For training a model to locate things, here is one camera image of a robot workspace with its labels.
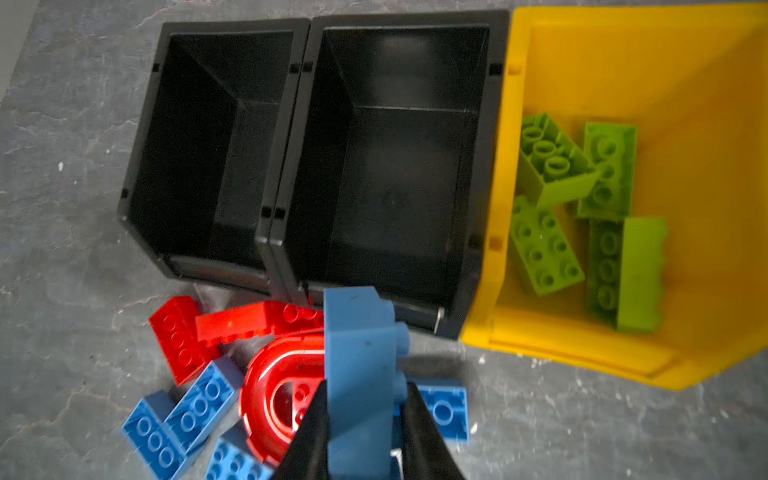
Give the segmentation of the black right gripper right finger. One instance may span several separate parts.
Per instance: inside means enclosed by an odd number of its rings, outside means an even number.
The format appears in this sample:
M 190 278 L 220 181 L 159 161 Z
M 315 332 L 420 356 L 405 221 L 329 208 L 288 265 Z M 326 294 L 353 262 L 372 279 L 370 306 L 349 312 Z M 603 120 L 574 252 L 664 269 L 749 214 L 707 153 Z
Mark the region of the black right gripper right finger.
M 464 480 L 417 385 L 407 383 L 400 406 L 402 472 L 405 480 Z

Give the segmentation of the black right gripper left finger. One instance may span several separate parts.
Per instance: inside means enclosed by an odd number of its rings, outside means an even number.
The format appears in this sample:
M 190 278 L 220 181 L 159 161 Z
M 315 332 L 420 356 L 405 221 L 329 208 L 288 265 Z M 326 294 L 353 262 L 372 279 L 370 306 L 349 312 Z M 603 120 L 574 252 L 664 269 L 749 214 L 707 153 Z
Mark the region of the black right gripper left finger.
M 328 479 L 328 441 L 327 381 L 323 380 L 271 479 Z

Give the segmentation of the green long lego brick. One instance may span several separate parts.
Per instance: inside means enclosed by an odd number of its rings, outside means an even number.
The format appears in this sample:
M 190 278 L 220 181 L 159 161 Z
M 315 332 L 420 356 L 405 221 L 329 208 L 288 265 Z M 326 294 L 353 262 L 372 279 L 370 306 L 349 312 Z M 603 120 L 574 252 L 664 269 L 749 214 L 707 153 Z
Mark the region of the green long lego brick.
M 631 215 L 638 128 L 630 124 L 590 121 L 583 150 L 598 178 L 590 193 L 575 204 L 581 219 L 619 220 Z

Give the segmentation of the blue square lego brick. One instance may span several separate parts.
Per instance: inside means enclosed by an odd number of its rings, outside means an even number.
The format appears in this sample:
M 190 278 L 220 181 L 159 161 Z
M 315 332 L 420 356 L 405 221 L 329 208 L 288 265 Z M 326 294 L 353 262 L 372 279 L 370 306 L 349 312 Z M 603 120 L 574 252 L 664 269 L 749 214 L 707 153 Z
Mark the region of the blue square lego brick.
M 458 380 L 409 378 L 416 384 L 438 431 L 449 443 L 469 442 L 467 389 Z

